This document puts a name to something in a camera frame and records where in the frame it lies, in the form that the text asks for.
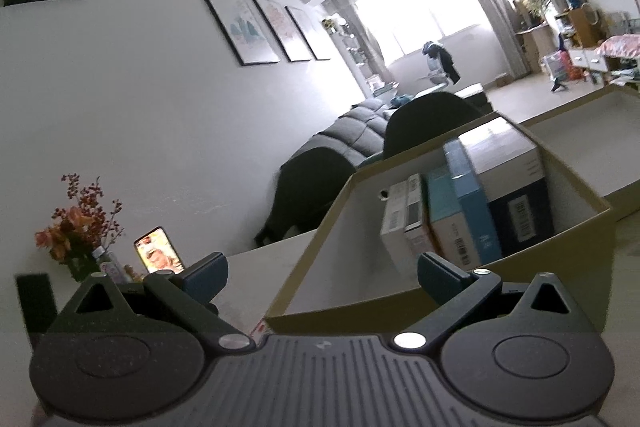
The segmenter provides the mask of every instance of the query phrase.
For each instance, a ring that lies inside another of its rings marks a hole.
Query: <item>product box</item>
[[[496,118],[460,136],[489,202],[508,256],[554,235],[540,152],[532,140]]]
[[[459,139],[444,144],[445,158],[453,181],[456,197],[465,214],[476,250],[482,264],[498,261],[502,257],[498,234],[489,211],[488,202],[476,174],[466,157]]]
[[[414,174],[407,180],[406,227],[404,237],[417,258],[424,252],[440,253],[433,240],[427,210],[426,190],[422,176]]]
[[[403,181],[389,188],[380,239],[402,276],[417,278],[417,257],[404,237],[407,186]]]
[[[440,167],[427,175],[431,228],[444,257],[463,270],[482,266],[478,250],[456,197],[449,169]]]

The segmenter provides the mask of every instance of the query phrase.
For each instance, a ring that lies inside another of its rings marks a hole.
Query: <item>open box lid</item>
[[[416,280],[395,270],[380,240],[380,190],[445,165],[445,142],[500,116],[484,116],[356,172],[270,306],[267,324],[276,333],[383,333],[400,331],[433,311],[435,302]],[[488,267],[510,282],[555,272],[602,329],[614,248],[610,206],[535,136],[518,128],[540,149],[557,233]]]
[[[640,93],[607,86],[525,121],[614,210],[640,210]]]

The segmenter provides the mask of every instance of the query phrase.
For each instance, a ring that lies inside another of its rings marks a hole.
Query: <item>pink blanket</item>
[[[607,57],[640,58],[640,34],[616,35],[607,39],[596,54]]]

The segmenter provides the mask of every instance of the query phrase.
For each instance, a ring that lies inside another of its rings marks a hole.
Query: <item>blue box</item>
[[[460,140],[444,144],[444,153],[456,197],[465,214],[480,260],[482,264],[498,261],[502,258],[502,248],[489,204]]]
[[[482,266],[446,166],[427,174],[429,219],[442,254],[463,270]]]

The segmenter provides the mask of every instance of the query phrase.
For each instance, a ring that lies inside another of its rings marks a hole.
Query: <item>bottle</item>
[[[92,255],[100,271],[111,277],[114,283],[126,284],[129,282],[126,272],[110,252],[107,252],[103,247],[98,247],[92,252]]]

